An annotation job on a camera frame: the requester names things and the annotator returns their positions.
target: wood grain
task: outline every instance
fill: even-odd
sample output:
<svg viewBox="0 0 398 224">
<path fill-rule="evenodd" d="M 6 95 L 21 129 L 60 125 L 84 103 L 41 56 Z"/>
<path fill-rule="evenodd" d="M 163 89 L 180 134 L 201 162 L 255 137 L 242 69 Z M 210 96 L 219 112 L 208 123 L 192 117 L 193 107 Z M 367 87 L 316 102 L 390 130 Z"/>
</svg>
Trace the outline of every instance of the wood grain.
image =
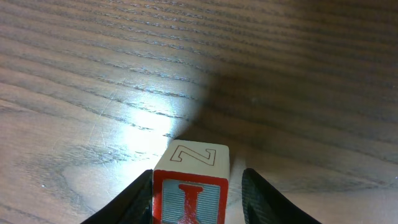
<svg viewBox="0 0 398 224">
<path fill-rule="evenodd" d="M 168 142 L 323 223 L 398 220 L 398 3 L 1 0 L 0 223 L 79 223 Z"/>
</svg>

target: red border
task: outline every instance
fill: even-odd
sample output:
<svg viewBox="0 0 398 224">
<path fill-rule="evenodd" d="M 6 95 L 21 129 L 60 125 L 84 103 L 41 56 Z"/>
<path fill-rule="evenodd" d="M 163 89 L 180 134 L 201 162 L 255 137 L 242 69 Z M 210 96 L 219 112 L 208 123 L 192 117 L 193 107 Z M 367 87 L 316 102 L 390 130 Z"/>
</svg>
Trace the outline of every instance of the red border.
<svg viewBox="0 0 398 224">
<path fill-rule="evenodd" d="M 223 224 L 225 220 L 226 200 L 228 196 L 228 180 L 219 177 L 205 175 L 186 174 L 175 171 L 155 170 L 154 171 L 154 201 L 152 207 L 153 224 L 162 222 L 162 188 L 166 179 L 213 184 L 220 186 L 220 200 L 218 202 L 217 224 Z"/>
</svg>

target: wooden surface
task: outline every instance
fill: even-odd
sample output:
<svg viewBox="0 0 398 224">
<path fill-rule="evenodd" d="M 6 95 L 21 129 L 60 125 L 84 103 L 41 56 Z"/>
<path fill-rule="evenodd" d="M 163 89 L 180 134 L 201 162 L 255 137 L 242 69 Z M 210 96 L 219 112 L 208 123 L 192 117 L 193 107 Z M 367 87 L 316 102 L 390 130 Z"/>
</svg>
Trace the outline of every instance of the wooden surface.
<svg viewBox="0 0 398 224">
<path fill-rule="evenodd" d="M 323 223 L 398 220 L 398 3 L 1 0 L 0 223 L 79 223 L 168 142 Z"/>
</svg>

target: alphabet block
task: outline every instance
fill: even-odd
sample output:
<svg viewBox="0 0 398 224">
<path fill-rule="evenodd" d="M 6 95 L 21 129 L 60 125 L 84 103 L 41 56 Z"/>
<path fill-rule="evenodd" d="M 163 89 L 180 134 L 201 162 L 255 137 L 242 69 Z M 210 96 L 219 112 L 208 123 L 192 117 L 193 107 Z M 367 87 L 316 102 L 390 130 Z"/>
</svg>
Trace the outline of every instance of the alphabet block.
<svg viewBox="0 0 398 224">
<path fill-rule="evenodd" d="M 229 179 L 227 146 L 174 140 L 153 175 L 154 224 L 224 223 Z"/>
</svg>

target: wooden block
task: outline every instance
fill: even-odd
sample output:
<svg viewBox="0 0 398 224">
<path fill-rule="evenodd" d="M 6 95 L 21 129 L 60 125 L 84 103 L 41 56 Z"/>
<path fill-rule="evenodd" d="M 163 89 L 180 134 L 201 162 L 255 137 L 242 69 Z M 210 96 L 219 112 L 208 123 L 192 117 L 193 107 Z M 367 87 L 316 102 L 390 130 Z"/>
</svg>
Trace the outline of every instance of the wooden block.
<svg viewBox="0 0 398 224">
<path fill-rule="evenodd" d="M 153 223 L 224 223 L 228 179 L 228 146 L 172 141 L 154 171 Z"/>
</svg>

